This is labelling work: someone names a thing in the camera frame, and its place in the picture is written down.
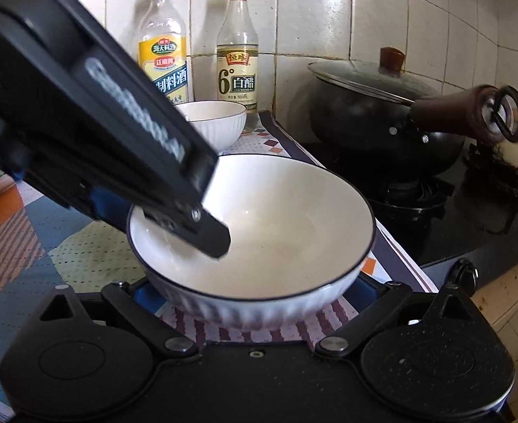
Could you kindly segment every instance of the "pot lid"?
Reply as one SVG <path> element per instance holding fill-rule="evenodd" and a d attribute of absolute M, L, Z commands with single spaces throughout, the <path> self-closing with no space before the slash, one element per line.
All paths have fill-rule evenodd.
<path fill-rule="evenodd" d="M 370 97 L 407 106 L 421 97 L 438 95 L 433 87 L 407 73 L 400 72 L 404 54 L 396 49 L 392 52 L 398 55 L 396 64 L 387 62 L 387 59 L 383 58 L 390 53 L 390 48 L 382 48 L 381 65 L 386 66 L 359 60 L 328 60 L 311 63 L 308 68 L 323 81 Z"/>

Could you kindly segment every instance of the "white vinegar bottle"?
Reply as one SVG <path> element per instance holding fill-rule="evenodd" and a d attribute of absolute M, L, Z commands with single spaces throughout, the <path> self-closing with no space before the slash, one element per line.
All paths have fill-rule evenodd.
<path fill-rule="evenodd" d="M 247 0 L 230 0 L 218 35 L 218 100 L 245 105 L 244 132 L 257 128 L 257 63 L 259 37 L 249 16 Z"/>

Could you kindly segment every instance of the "bottle label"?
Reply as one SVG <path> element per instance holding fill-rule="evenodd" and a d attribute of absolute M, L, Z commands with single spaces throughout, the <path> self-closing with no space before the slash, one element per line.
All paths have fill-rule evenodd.
<path fill-rule="evenodd" d="M 219 46 L 218 100 L 245 105 L 247 111 L 257 109 L 257 45 Z"/>
<path fill-rule="evenodd" d="M 157 36 L 138 44 L 139 66 L 173 105 L 188 101 L 186 38 Z"/>

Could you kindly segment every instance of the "6° white vinegar label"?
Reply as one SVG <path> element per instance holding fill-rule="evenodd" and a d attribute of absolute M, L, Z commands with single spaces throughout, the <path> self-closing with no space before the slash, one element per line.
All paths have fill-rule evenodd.
<path fill-rule="evenodd" d="M 234 101 L 247 111 L 257 109 L 257 63 L 259 47 L 218 46 L 218 100 Z"/>

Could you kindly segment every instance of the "stove knob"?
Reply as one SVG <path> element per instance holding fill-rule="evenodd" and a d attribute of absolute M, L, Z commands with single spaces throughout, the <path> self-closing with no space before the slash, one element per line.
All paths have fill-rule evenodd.
<path fill-rule="evenodd" d="M 468 259 L 459 259 L 449 270 L 445 283 L 454 283 L 472 296 L 478 287 L 478 270 Z"/>

